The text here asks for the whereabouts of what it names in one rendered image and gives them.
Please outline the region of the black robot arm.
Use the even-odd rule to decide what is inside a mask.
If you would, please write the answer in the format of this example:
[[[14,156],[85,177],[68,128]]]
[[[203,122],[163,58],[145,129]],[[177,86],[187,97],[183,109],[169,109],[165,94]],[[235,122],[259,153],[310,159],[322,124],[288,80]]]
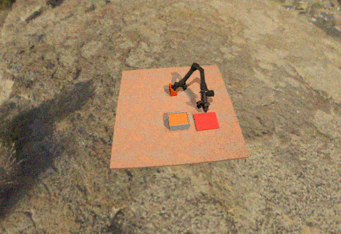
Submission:
[[[196,70],[199,71],[200,74],[200,80],[201,80],[201,95],[202,97],[212,97],[214,96],[214,91],[213,90],[208,90],[205,80],[204,80],[204,69],[202,67],[199,66],[198,63],[193,63],[191,66],[191,69],[189,70],[189,72],[184,76],[183,79],[179,80],[178,82],[175,81],[175,84],[171,85],[171,88],[176,91],[176,89],[178,87],[184,87],[186,85],[186,80],[191,76],[191,74],[193,74]],[[204,90],[204,91],[202,91]],[[206,92],[205,92],[206,91]],[[200,104],[204,104],[203,100],[201,99],[200,101],[197,102],[197,105],[199,106]]]

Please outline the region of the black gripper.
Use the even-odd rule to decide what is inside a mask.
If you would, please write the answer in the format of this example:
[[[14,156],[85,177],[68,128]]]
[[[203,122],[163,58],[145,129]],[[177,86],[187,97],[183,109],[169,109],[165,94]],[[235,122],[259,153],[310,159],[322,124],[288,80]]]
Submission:
[[[201,99],[203,100],[204,104],[200,104],[200,105],[203,107],[204,112],[206,112],[210,104],[207,102],[207,97],[202,97]]]

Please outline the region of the red lid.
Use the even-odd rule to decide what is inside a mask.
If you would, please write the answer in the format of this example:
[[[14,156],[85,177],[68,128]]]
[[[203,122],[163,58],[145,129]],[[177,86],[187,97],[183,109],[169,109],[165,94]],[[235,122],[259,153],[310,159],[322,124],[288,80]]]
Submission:
[[[197,131],[205,131],[219,128],[215,112],[194,114]]]

